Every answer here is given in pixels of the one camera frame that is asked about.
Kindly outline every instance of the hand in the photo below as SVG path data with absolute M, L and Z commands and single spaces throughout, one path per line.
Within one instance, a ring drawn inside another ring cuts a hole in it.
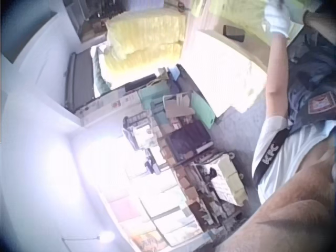
M 290 17 L 288 8 L 281 0 L 270 0 L 265 7 L 265 20 L 271 33 L 281 33 L 288 38 Z

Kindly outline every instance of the black strap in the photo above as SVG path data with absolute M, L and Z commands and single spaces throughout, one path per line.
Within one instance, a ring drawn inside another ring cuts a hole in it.
M 272 164 L 273 160 L 277 156 L 281 146 L 284 144 L 285 139 L 288 137 L 290 132 L 290 128 L 285 128 L 280 130 L 275 137 L 273 138 L 272 142 L 270 143 L 269 147 L 267 148 L 265 154 L 263 155 L 260 163 L 258 164 L 254 175 L 253 181 L 255 186 L 258 188 L 260 180 L 262 179 L 263 175 L 266 173 L 267 169 Z

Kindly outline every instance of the kk lettering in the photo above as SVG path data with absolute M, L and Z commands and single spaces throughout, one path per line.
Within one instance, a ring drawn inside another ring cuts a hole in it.
M 268 165 L 269 162 L 271 162 L 272 158 L 274 157 L 274 152 L 277 151 L 278 149 L 279 149 L 279 146 L 275 146 L 274 144 L 271 144 L 262 162 Z

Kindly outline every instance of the lamp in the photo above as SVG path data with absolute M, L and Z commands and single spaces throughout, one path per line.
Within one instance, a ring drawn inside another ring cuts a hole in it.
M 114 235 L 113 232 L 111 232 L 111 231 L 104 231 L 104 232 L 101 232 L 101 233 L 99 234 L 99 236 L 94 237 L 94 238 L 67 239 L 67 238 L 63 238 L 63 237 L 62 237 L 62 242 L 63 242 L 64 245 L 66 246 L 67 250 L 68 250 L 69 252 L 72 252 L 71 249 L 69 248 L 68 244 L 67 244 L 67 242 L 69 242 L 69 241 L 73 241 L 73 242 L 75 241 L 75 242 L 78 242 L 78 241 L 81 241 L 81 240 L 98 240 L 98 241 L 100 241 L 101 243 L 106 244 L 106 243 L 110 243 L 110 242 L 112 242 L 112 241 L 114 240 L 114 238 L 115 238 L 115 235 Z

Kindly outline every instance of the patch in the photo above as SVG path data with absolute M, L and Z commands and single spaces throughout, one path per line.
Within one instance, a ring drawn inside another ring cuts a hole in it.
M 309 100 L 308 113 L 317 114 L 336 108 L 336 102 L 331 92 L 315 96 Z

